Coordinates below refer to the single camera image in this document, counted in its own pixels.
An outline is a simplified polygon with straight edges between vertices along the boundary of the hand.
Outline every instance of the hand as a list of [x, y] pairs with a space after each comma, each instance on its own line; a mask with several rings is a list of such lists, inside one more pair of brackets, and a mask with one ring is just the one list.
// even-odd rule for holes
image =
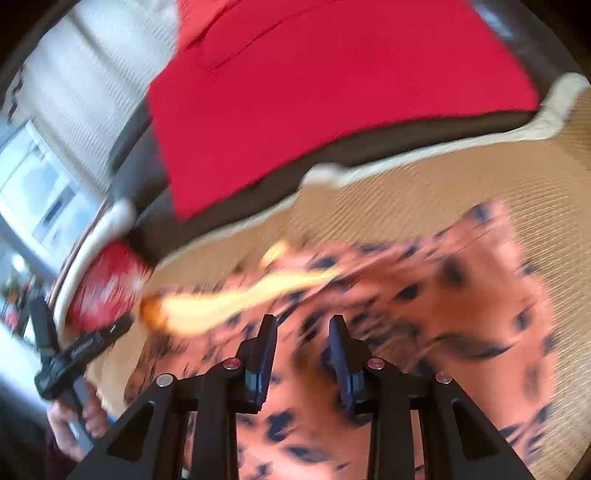
[[[96, 388], [87, 384], [88, 403], [82, 411], [82, 418], [86, 422], [86, 431], [94, 438], [102, 437], [109, 429], [107, 413], [103, 410], [99, 398], [96, 396]], [[69, 421], [76, 421], [78, 414], [65, 403], [57, 400], [47, 410], [49, 425], [56, 436], [58, 448], [68, 457], [80, 462], [86, 453], [78, 444], [74, 434], [68, 425]]]

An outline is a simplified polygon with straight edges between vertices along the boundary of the finger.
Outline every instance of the finger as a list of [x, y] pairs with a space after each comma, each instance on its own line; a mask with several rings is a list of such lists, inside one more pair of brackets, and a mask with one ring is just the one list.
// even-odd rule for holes
[[92, 435], [93, 438], [98, 439], [98, 438], [101, 438], [102, 436], [104, 436], [105, 433], [108, 432], [108, 430], [109, 430], [109, 426], [104, 425], [102, 427], [98, 427], [98, 428], [93, 429], [90, 432], [90, 435]]
[[95, 415], [94, 417], [86, 421], [86, 431], [88, 433], [102, 432], [108, 427], [109, 422], [107, 421], [107, 415], [105, 412], [102, 412], [102, 414], [99, 415]]
[[85, 419], [89, 419], [89, 418], [97, 415], [101, 411], [103, 411], [103, 407], [100, 404], [100, 400], [98, 399], [96, 394], [89, 395], [88, 402], [86, 403], [86, 405], [84, 406], [84, 409], [82, 410], [82, 417]]
[[51, 404], [47, 410], [47, 418], [49, 422], [67, 423], [69, 421], [76, 420], [78, 418], [77, 413], [65, 403], [57, 400]]
[[62, 450], [62, 452], [77, 463], [80, 463], [86, 456], [86, 452], [78, 442], [76, 442], [67, 452], [64, 450]]
[[92, 383], [90, 383], [88, 381], [86, 382], [86, 391], [88, 392], [88, 394], [91, 397], [96, 397], [97, 396], [96, 387]]

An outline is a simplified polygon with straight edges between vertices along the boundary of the red cushion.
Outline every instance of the red cushion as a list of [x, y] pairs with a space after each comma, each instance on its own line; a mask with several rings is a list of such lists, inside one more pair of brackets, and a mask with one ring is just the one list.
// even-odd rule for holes
[[114, 322], [139, 300], [151, 270], [123, 242], [111, 242], [84, 274], [66, 322], [83, 334]]

